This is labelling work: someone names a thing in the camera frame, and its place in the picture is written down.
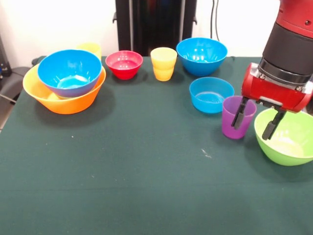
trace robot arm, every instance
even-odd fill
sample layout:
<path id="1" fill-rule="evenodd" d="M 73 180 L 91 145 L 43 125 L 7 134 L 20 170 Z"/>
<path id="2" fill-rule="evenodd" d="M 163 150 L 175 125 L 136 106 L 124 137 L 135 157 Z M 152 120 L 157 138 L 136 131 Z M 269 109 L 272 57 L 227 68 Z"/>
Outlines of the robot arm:
<path id="1" fill-rule="evenodd" d="M 233 120 L 237 129 L 253 99 L 277 115 L 262 138 L 270 140 L 286 112 L 300 112 L 312 98 L 313 0 L 280 0 L 276 22 L 259 64 L 251 63 L 242 84 L 242 102 Z"/>

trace plastic bowl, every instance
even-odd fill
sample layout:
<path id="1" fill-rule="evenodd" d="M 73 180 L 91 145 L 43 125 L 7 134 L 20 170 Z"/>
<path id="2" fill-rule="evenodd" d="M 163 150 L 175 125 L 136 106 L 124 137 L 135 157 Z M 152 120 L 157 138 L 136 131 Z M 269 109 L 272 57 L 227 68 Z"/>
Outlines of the plastic bowl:
<path id="1" fill-rule="evenodd" d="M 302 165 L 313 160 L 313 117 L 307 113 L 287 112 L 270 140 L 262 139 L 267 124 L 277 111 L 266 109 L 255 119 L 254 129 L 258 143 L 273 162 L 285 165 Z"/>
<path id="2" fill-rule="evenodd" d="M 142 65 L 142 62 L 142 56 L 130 50 L 120 50 L 106 58 L 106 64 L 112 73 L 122 80 L 133 78 Z"/>
<path id="3" fill-rule="evenodd" d="M 101 69 L 101 61 L 93 53 L 70 49 L 44 58 L 39 64 L 38 76 L 56 95 L 78 97 L 92 90 Z"/>
<path id="4" fill-rule="evenodd" d="M 211 75 L 227 56 L 226 46 L 209 38 L 185 39 L 176 51 L 185 69 L 195 76 Z"/>
<path id="5" fill-rule="evenodd" d="M 233 86 L 217 77 L 202 77 L 194 80 L 189 86 L 192 104 L 196 109 L 207 114 L 219 113 L 223 101 L 233 96 Z"/>
<path id="6" fill-rule="evenodd" d="M 95 87 L 80 97 L 60 99 L 48 89 L 37 75 L 38 65 L 31 68 L 23 79 L 23 88 L 31 97 L 35 98 L 50 111 L 57 114 L 74 114 L 87 109 L 95 100 L 106 79 L 106 71 L 102 67 Z"/>

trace blue bowl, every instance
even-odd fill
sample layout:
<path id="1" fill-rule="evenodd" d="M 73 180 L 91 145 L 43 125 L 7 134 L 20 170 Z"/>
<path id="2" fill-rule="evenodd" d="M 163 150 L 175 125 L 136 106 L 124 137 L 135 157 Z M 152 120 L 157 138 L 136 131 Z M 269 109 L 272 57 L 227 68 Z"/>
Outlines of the blue bowl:
<path id="1" fill-rule="evenodd" d="M 202 77 L 189 86 L 192 104 L 206 114 L 216 114 L 223 110 L 223 101 L 233 96 L 233 86 L 217 77 Z"/>
<path id="2" fill-rule="evenodd" d="M 70 98 L 87 94 L 102 69 L 98 57 L 84 50 L 61 50 L 44 58 L 38 66 L 40 80 L 56 95 Z"/>
<path id="3" fill-rule="evenodd" d="M 212 74 L 227 56 L 226 46 L 209 38 L 185 39 L 176 51 L 185 69 L 195 76 Z"/>

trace bowl rim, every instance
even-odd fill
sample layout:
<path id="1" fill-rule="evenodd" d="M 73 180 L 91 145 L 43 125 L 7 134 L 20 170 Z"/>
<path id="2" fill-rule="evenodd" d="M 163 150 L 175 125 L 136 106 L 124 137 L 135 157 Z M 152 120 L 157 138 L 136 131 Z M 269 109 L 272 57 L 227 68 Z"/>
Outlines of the bowl rim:
<path id="1" fill-rule="evenodd" d="M 216 61 L 211 61 L 211 62 L 194 61 L 194 60 L 190 60 L 190 59 L 187 59 L 187 58 L 183 57 L 183 56 L 180 54 L 180 52 L 178 51 L 179 45 L 180 45 L 182 42 L 185 42 L 185 41 L 188 41 L 188 40 L 194 40 L 194 39 L 206 39 L 206 40 L 214 41 L 214 42 L 217 42 L 217 43 L 221 44 L 221 45 L 226 49 L 226 54 L 225 54 L 225 56 L 224 56 L 222 59 L 219 59 L 219 60 L 216 60 Z M 195 37 L 195 38 L 186 38 L 186 39 L 180 41 L 180 42 L 177 44 L 177 46 L 176 46 L 176 52 L 177 52 L 177 54 L 178 54 L 181 58 L 183 58 L 183 59 L 185 59 L 185 60 L 187 60 L 187 61 L 193 62 L 193 63 L 198 63 L 198 64 L 213 64 L 213 63 L 217 63 L 217 62 L 220 62 L 220 61 L 224 60 L 224 59 L 227 57 L 228 49 L 227 49 L 227 47 L 225 46 L 225 44 L 221 43 L 220 41 L 214 40 L 214 39 L 212 39 L 212 38 Z"/>
<path id="2" fill-rule="evenodd" d="M 102 71 L 104 72 L 104 78 L 103 78 L 103 81 L 97 86 L 97 87 L 93 87 L 92 90 L 84 95 L 81 95 L 81 96 L 77 96 L 77 97 L 70 97 L 70 98 L 66 98 L 66 99 L 57 99 L 57 100 L 50 100 L 50 99 L 45 99 L 45 98 L 41 98 L 41 97 L 38 97 L 36 95 L 33 95 L 28 89 L 26 89 L 26 86 L 24 85 L 25 83 L 25 77 L 28 75 L 28 73 L 31 73 L 32 70 L 37 70 L 39 67 L 39 64 L 38 65 L 35 65 L 34 67 L 32 67 L 24 76 L 24 79 L 23 79 L 23 82 L 22 82 L 22 85 L 23 85 L 23 88 L 24 90 L 26 91 L 27 94 L 29 94 L 31 97 L 33 97 L 34 99 L 36 100 L 41 100 L 41 101 L 44 101 L 44 102 L 69 102 L 69 101 L 72 101 L 72 100 L 76 100 L 76 99 L 80 99 L 80 98 L 83 98 L 87 95 L 90 95 L 91 93 L 93 93 L 94 91 L 96 91 L 98 88 L 100 88 L 103 83 L 105 82 L 106 80 L 106 77 L 107 77 L 107 72 L 105 70 L 105 68 L 102 66 L 102 69 L 101 69 L 101 73 Z"/>
<path id="3" fill-rule="evenodd" d="M 221 82 L 224 82 L 228 87 L 230 87 L 232 89 L 232 95 L 231 96 L 234 96 L 235 94 L 235 89 L 234 87 L 229 83 L 227 82 L 226 80 L 224 79 L 221 79 L 221 78 L 218 78 L 218 77 L 200 77 L 200 78 L 197 78 L 195 79 L 194 81 L 192 81 L 189 85 L 189 93 L 190 95 L 197 99 L 197 100 L 200 100 L 201 102 L 205 102 L 205 103 L 208 103 L 208 104 L 222 104 L 224 102 L 224 100 L 228 97 L 224 97 L 224 100 L 221 101 L 221 102 L 211 102 L 211 101 L 206 101 L 206 100 L 201 100 L 199 98 L 197 98 L 192 92 L 191 92 L 191 87 L 195 84 L 195 83 L 198 83 L 200 80 L 218 80 L 218 81 L 221 81 Z"/>
<path id="4" fill-rule="evenodd" d="M 39 76 L 39 67 L 40 65 L 42 64 L 42 62 L 44 60 L 46 60 L 48 57 L 52 56 L 52 55 L 55 55 L 57 53 L 62 53 L 62 52 L 66 52 L 66 51 L 82 51 L 86 54 L 90 54 L 92 56 L 94 56 L 95 58 L 97 58 L 98 62 L 100 63 L 100 71 L 99 73 L 87 84 L 83 85 L 83 86 L 80 86 L 80 87 L 76 87 L 76 88 L 72 88 L 72 89 L 61 89 L 61 88 L 57 88 L 57 87 L 53 87 L 47 83 L 45 83 Z M 54 89 L 54 90 L 59 90 L 59 91 L 65 91 L 65 90 L 68 90 L 68 91 L 77 91 L 77 90 L 80 90 L 81 88 L 85 87 L 85 86 L 88 86 L 90 83 L 94 82 L 95 80 L 97 80 L 97 78 L 100 76 L 102 72 L 102 63 L 101 63 L 101 60 L 93 53 L 91 53 L 90 51 L 87 51 L 87 50 L 82 50 L 82 49 L 64 49 L 64 50 L 59 50 L 59 51 L 56 51 L 48 56 L 46 56 L 44 59 L 42 59 L 42 61 L 38 64 L 38 69 L 37 69 L 37 75 L 39 77 L 39 79 L 41 80 L 42 83 L 44 83 L 47 87 L 51 88 L 51 89 Z"/>
<path id="5" fill-rule="evenodd" d="M 313 156 L 297 157 L 297 156 L 287 155 L 287 154 L 281 153 L 281 152 L 279 152 L 277 149 L 270 147 L 270 146 L 268 145 L 268 143 L 267 143 L 262 137 L 260 137 L 260 136 L 258 135 L 258 133 L 257 133 L 257 131 L 256 131 L 256 129 L 257 129 L 257 128 L 256 128 L 257 120 L 260 118 L 260 116 L 261 116 L 262 114 L 267 113 L 267 112 L 272 112 L 273 110 L 274 110 L 273 108 L 267 108 L 267 109 L 261 111 L 261 112 L 256 116 L 256 118 L 255 118 L 255 120 L 254 120 L 254 125 L 253 125 L 253 127 L 254 127 L 254 132 L 255 132 L 256 137 L 257 137 L 263 144 L 265 144 L 267 147 L 269 147 L 270 149 L 274 150 L 274 151 L 277 152 L 277 153 L 283 154 L 284 156 L 287 156 L 287 157 L 290 157 L 290 158 L 295 158 L 295 159 L 310 159 L 310 158 L 313 158 Z M 301 113 L 302 115 L 305 115 L 305 116 L 312 117 L 310 114 L 307 114 L 306 112 L 303 112 L 303 111 L 300 111 L 300 112 L 298 112 L 298 113 Z"/>
<path id="6" fill-rule="evenodd" d="M 143 63 L 143 57 L 142 57 L 142 55 L 140 55 L 139 53 L 137 53 L 137 52 L 135 52 L 135 51 L 132 51 L 132 50 L 119 50 L 119 51 L 116 51 L 116 52 L 113 52 L 113 53 L 109 54 L 109 55 L 106 57 L 106 59 L 105 59 L 106 65 L 107 65 L 110 69 L 119 70 L 119 69 L 113 68 L 112 66 L 110 66 L 110 65 L 108 64 L 108 58 L 109 58 L 110 56 L 113 56 L 113 55 L 118 54 L 118 53 L 121 53 L 121 52 L 130 52 L 130 53 L 132 53 L 132 54 L 137 54 L 137 55 L 139 55 L 139 58 L 140 58 L 140 63 L 139 63 L 136 67 L 131 68 L 131 69 L 127 69 L 127 70 L 122 70 L 122 71 L 129 71 L 129 70 L 138 69 L 138 68 L 142 65 L 142 63 Z"/>

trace black cable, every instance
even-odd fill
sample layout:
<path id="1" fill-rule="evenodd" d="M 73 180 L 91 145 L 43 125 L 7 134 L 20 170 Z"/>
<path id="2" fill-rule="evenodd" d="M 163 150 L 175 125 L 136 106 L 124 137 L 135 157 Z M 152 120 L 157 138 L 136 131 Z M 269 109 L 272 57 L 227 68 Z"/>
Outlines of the black cable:
<path id="1" fill-rule="evenodd" d="M 211 11 L 211 38 L 213 34 L 213 13 L 214 13 L 215 0 L 213 0 L 212 11 Z"/>
<path id="2" fill-rule="evenodd" d="M 219 7 L 219 0 L 217 0 L 216 2 L 216 9 L 215 9 L 215 32 L 216 32 L 217 40 L 220 41 L 219 34 L 217 33 L 217 8 L 218 7 Z"/>

